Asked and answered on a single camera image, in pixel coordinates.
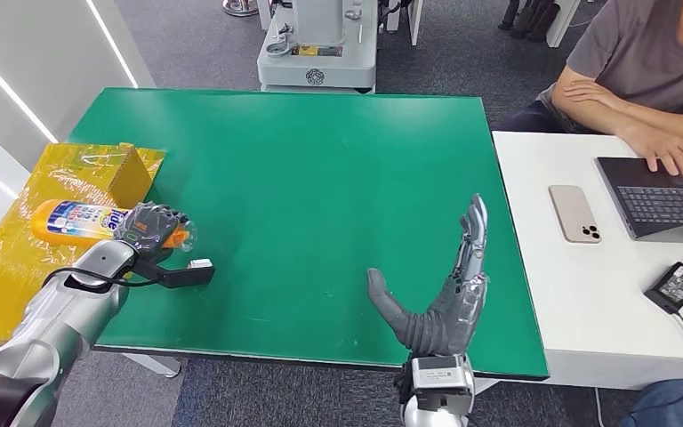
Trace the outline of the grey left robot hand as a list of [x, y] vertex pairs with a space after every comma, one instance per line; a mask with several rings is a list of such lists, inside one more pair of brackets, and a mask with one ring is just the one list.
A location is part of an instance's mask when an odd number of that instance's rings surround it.
[[123, 241], [135, 249], [147, 262], [159, 263], [167, 259], [173, 249], [164, 247], [165, 241], [189, 222], [189, 217], [168, 205], [152, 201], [139, 203], [130, 210], [114, 229], [113, 239]]

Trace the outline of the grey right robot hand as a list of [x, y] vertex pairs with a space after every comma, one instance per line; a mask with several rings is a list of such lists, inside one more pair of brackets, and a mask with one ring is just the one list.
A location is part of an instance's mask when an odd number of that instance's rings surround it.
[[417, 356], [464, 355], [485, 305], [488, 213], [475, 193], [460, 219], [462, 236], [454, 266], [437, 297], [421, 313], [404, 309], [376, 268], [366, 271], [367, 295], [398, 341]]

